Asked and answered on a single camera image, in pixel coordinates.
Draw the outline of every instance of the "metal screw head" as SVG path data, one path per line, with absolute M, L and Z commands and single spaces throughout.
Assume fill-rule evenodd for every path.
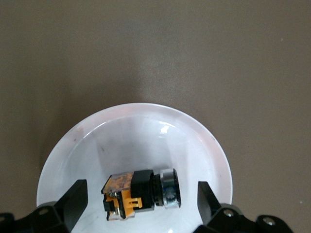
M 43 208 L 39 211 L 39 215 L 44 215 L 48 212 L 49 210 L 47 208 Z
M 263 221 L 270 226 L 274 226 L 276 224 L 276 222 L 270 217 L 264 217 Z
M 229 210 L 229 209 L 225 209 L 224 210 L 224 214 L 226 216 L 228 216 L 228 217 L 233 217 L 234 216 L 234 213 L 231 210 Z

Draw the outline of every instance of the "electrical component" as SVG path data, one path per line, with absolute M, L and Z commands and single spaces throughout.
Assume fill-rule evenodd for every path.
M 154 210 L 157 206 L 178 208 L 181 205 L 175 169 L 114 174 L 102 188 L 107 220 L 126 220 L 136 212 Z

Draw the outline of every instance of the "white plate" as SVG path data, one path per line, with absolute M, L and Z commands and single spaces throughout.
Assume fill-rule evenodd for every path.
M 181 208 L 155 207 L 127 221 L 106 221 L 101 189 L 109 175 L 175 168 Z M 208 181 L 220 202 L 232 202 L 225 153 L 197 120 L 176 109 L 131 103 L 99 111 L 74 126 L 50 153 L 40 176 L 37 205 L 58 200 L 86 179 L 88 206 L 73 233 L 191 233 L 202 221 L 198 181 Z

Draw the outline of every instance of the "gray table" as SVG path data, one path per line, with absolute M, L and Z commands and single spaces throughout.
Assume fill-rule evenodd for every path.
M 0 212 L 35 208 L 72 126 L 129 102 L 177 108 L 224 148 L 233 203 L 311 229 L 311 3 L 1 1 Z

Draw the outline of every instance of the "plate rim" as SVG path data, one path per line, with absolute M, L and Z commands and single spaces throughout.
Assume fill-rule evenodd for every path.
M 228 158 L 223 150 L 223 148 L 221 147 L 220 143 L 218 142 L 218 140 L 215 138 L 215 136 L 208 130 L 208 128 L 206 128 L 201 122 L 199 122 L 197 119 L 193 118 L 192 116 L 188 115 L 187 113 L 185 112 L 182 112 L 181 110 L 178 110 L 178 109 L 175 109 L 175 108 L 172 108 L 172 107 L 169 107 L 169 106 L 166 106 L 166 105 L 162 105 L 162 104 L 158 104 L 158 103 L 146 103 L 146 102 L 135 102 L 135 103 L 124 103 L 124 104 L 119 104 L 119 105 L 115 105 L 115 106 L 111 106 L 111 107 L 108 107 L 108 108 L 105 108 L 105 109 L 102 109 L 102 110 L 99 110 L 89 116 L 87 116 L 86 118 L 84 118 L 83 120 L 81 120 L 80 122 L 78 122 L 77 124 L 75 124 L 68 132 L 66 132 L 62 137 L 61 139 L 56 143 L 56 145 L 54 146 L 54 148 L 52 149 L 52 151 L 50 152 L 47 160 L 45 161 L 45 164 L 41 170 L 41 173 L 40 173 L 40 177 L 39 177 L 39 182 L 38 182 L 38 186 L 37 186 L 37 192 L 36 192 L 36 204 L 37 206 L 41 205 L 41 203 L 39 202 L 39 190 L 41 189 L 41 187 L 43 186 L 43 177 L 44 177 L 44 173 L 45 173 L 45 170 L 47 170 L 47 167 L 49 166 L 49 160 L 52 159 L 53 157 L 53 154 L 56 153 L 56 150 L 61 150 L 61 145 L 64 143 L 64 141 L 67 139 L 67 137 L 70 135 L 70 133 L 72 133 L 75 129 L 77 129 L 79 126 L 81 125 L 84 125 L 86 124 L 88 121 L 91 121 L 92 118 L 94 118 L 96 115 L 100 115 L 100 114 L 105 114 L 113 109 L 117 109 L 117 108 L 124 108 L 124 107 L 137 107 L 137 106 L 148 106 L 148 107 L 157 107 L 157 108 L 165 108 L 165 109 L 169 109 L 170 111 L 173 111 L 173 112 L 177 112 L 179 114 L 181 114 L 182 116 L 190 119 L 191 121 L 193 121 L 194 123 L 196 123 L 198 126 L 200 126 L 200 128 L 202 128 L 206 133 L 207 135 L 211 136 L 214 141 L 215 141 L 215 144 L 217 145 L 218 149 L 220 150 L 220 153 L 222 154 L 222 156 L 224 157 L 225 159 L 225 165 L 226 165 L 226 168 L 228 170 L 228 175 L 229 175 L 229 190 L 230 190 L 230 198 L 229 198 L 229 204 L 232 203 L 232 200 L 233 200 L 233 180 L 232 180 L 232 172 L 231 172 L 231 168 L 230 168 L 230 164 L 229 164 L 229 161 L 228 161 Z M 97 127 L 100 127 L 101 125 L 103 125 L 104 123 L 106 123 L 107 121 L 105 122 L 102 122 L 101 124 L 97 125 L 95 128 L 91 129 L 88 133 L 86 133 L 84 137 L 87 137 L 87 135 L 89 133 L 91 133 L 93 130 L 95 130 Z M 73 149 L 77 144 L 79 143 L 79 140 L 75 141 L 72 145 L 72 147 L 70 147 L 71 149 Z

